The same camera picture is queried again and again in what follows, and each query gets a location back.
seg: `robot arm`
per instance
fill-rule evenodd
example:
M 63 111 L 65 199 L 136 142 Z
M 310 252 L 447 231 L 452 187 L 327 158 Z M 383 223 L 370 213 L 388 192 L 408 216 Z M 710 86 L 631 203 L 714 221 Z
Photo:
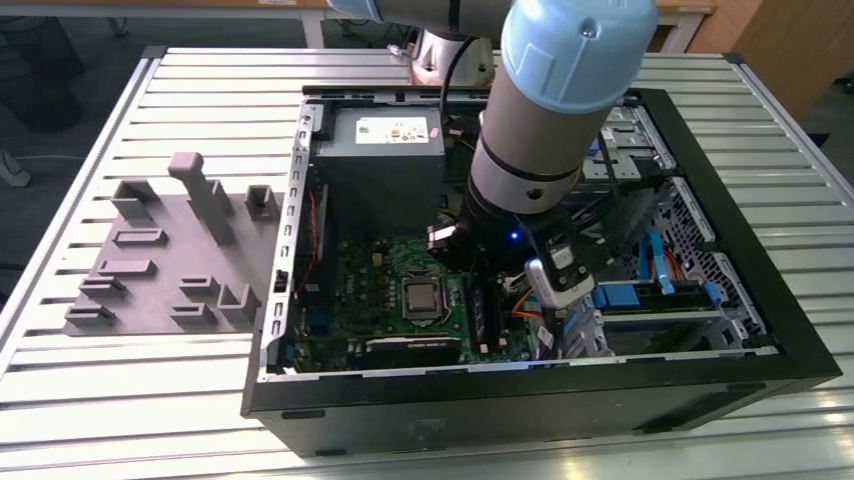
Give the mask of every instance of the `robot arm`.
M 330 6 L 375 22 L 415 25 L 431 32 L 499 39 L 512 0 L 327 0 Z
M 503 22 L 503 68 L 463 209 L 452 231 L 431 232 L 430 250 L 448 264 L 455 263 L 448 252 L 456 252 L 458 264 L 484 258 L 495 272 L 511 273 L 524 264 L 540 302 L 564 307 L 594 282 L 572 254 L 555 207 L 578 182 L 587 149 L 640 70 L 658 23 L 652 0 L 328 2 L 374 20 L 491 38 Z M 528 243 L 519 245 L 522 236 Z

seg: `aluminum extrusion table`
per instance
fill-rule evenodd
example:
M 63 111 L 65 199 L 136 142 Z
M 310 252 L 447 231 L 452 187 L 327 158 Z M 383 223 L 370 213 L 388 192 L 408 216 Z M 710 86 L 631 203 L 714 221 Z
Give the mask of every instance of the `aluminum extrusion table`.
M 271 470 L 312 478 L 850 477 L 854 195 L 750 69 L 715 55 L 650 55 L 636 85 L 670 91 L 837 355 L 846 375 L 818 390 L 678 434 L 303 460 L 239 415 L 248 334 L 60 333 L 116 215 L 119 179 L 148 178 L 165 193 L 176 188 L 169 155 L 199 151 L 228 191 L 282 190 L 303 85 L 407 82 L 384 50 L 175 48 L 140 60 L 0 316 L 0 479 Z

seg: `black cable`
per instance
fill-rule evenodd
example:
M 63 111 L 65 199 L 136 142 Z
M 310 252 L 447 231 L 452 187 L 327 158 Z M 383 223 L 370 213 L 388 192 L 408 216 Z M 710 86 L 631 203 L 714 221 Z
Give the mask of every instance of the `black cable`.
M 614 173 L 614 165 L 611 165 L 611 153 L 608 152 L 608 146 L 604 143 L 604 136 L 599 132 L 596 137 L 599 140 L 599 150 L 602 151 L 602 160 L 604 160 L 604 169 L 608 172 L 608 183 L 611 184 L 611 196 L 614 198 L 614 208 L 616 210 L 616 217 L 620 217 L 622 204 L 619 185 L 616 184 L 616 173 Z
M 463 45 L 456 50 L 454 54 L 454 58 L 451 59 L 451 65 L 448 65 L 448 71 L 444 74 L 444 81 L 442 82 L 442 93 L 439 94 L 439 118 L 442 119 L 442 125 L 446 124 L 447 118 L 447 105 L 448 105 L 448 88 L 451 87 L 451 77 L 454 77 L 454 70 L 456 69 L 456 64 L 463 58 L 463 54 L 468 47 L 475 41 L 475 37 L 468 37 L 463 42 Z

